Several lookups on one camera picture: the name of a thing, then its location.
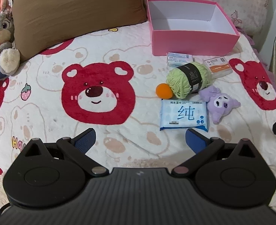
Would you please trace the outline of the brown pillow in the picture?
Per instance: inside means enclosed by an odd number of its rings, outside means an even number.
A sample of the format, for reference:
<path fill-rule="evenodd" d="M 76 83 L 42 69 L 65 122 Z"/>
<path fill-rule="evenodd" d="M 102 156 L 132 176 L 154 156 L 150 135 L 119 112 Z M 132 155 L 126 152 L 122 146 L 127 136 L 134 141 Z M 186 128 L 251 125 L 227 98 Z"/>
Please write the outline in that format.
<path fill-rule="evenodd" d="M 12 14 L 21 62 L 66 40 L 147 19 L 144 0 L 14 0 Z"/>

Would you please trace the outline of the orange makeup sponge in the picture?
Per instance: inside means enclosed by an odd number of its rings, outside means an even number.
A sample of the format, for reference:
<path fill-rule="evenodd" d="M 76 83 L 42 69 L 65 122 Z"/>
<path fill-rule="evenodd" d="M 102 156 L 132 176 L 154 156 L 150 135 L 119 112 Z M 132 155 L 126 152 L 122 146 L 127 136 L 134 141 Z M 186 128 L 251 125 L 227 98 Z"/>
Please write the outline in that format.
<path fill-rule="evenodd" d="M 156 87 L 156 95 L 158 98 L 168 100 L 173 97 L 173 92 L 168 84 L 161 83 Z"/>

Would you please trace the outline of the pink cardboard box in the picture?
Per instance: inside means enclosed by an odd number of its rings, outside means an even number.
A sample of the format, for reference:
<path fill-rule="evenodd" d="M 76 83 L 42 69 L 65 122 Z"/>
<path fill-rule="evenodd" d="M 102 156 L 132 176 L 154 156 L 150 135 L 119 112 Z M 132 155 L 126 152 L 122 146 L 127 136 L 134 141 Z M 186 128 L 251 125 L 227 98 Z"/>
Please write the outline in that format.
<path fill-rule="evenodd" d="M 222 7 L 206 0 L 147 0 L 152 54 L 225 56 L 240 34 Z"/>

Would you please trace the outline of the bear pattern bed blanket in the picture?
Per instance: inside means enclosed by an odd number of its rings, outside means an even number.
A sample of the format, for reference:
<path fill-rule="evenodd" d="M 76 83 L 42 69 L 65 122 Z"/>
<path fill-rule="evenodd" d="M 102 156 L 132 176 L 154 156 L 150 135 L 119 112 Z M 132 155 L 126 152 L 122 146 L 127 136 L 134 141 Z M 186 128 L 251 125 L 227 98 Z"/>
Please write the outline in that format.
<path fill-rule="evenodd" d="M 241 35 L 227 60 L 241 63 L 214 85 L 240 107 L 208 122 L 207 137 L 250 139 L 276 177 L 276 91 Z M 87 128 L 96 131 L 88 156 L 107 168 L 175 167 L 193 156 L 185 129 L 160 129 L 156 87 L 169 73 L 152 54 L 148 23 L 87 34 L 25 62 L 0 83 L 0 208 L 3 176 L 29 140 L 54 142 Z M 276 191 L 270 206 L 276 211 Z"/>

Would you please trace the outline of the orange white floss box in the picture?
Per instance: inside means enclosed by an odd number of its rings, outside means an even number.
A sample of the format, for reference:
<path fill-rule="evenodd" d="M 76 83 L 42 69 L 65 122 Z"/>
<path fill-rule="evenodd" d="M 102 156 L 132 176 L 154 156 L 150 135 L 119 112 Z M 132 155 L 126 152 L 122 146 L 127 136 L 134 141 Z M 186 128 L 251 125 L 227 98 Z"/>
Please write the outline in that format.
<path fill-rule="evenodd" d="M 204 65 L 210 70 L 212 79 L 221 78 L 232 73 L 232 68 L 225 57 L 206 59 Z"/>

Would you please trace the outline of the blue wet wipes pack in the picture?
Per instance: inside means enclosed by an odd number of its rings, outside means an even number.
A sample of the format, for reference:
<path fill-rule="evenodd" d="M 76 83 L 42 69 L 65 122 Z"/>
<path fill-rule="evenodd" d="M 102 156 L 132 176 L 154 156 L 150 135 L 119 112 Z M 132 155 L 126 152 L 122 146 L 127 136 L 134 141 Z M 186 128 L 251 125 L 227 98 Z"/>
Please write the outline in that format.
<path fill-rule="evenodd" d="M 198 128 L 208 132 L 207 103 L 202 101 L 162 100 L 160 130 Z"/>

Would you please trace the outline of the grey bunny plush toy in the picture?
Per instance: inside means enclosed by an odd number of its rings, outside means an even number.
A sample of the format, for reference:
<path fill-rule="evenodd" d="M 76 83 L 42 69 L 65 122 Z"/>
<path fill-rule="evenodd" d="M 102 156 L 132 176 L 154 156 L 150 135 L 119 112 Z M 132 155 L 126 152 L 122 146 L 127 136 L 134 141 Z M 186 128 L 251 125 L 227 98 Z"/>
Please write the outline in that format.
<path fill-rule="evenodd" d="M 0 79 L 14 75 L 19 68 L 20 52 L 14 48 L 13 0 L 0 0 Z"/>

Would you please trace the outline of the purple plush toy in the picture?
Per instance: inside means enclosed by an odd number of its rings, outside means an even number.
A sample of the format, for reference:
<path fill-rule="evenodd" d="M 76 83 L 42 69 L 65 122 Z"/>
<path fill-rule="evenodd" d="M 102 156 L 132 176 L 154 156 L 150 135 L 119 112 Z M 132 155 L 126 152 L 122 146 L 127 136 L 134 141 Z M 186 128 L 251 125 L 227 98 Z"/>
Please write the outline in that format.
<path fill-rule="evenodd" d="M 232 109 L 241 106 L 238 100 L 222 93 L 219 88 L 213 85 L 200 90 L 199 96 L 202 101 L 207 103 L 207 109 L 214 124 L 219 124 L 220 120 L 227 116 Z"/>

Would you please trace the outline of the white blue tissue pack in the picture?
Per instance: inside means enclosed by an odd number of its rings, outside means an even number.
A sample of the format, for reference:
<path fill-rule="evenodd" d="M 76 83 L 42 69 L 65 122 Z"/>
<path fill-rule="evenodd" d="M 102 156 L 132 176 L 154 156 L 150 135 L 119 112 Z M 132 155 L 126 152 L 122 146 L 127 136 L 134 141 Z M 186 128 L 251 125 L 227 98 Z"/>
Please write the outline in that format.
<path fill-rule="evenodd" d="M 182 54 L 182 53 L 174 53 L 174 52 L 169 52 L 167 54 L 167 65 L 170 68 L 172 67 L 177 68 L 193 61 L 194 61 L 194 58 L 190 54 Z"/>

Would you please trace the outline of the green yarn ball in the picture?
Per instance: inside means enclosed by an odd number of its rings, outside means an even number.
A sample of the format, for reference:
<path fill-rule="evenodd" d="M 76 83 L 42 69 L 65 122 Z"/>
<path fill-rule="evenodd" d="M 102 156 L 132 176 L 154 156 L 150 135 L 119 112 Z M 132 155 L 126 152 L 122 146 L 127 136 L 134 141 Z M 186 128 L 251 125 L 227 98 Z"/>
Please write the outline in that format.
<path fill-rule="evenodd" d="M 189 94 L 212 85 L 210 70 L 198 62 L 190 62 L 172 69 L 166 76 L 166 83 L 178 99 L 185 99 Z"/>

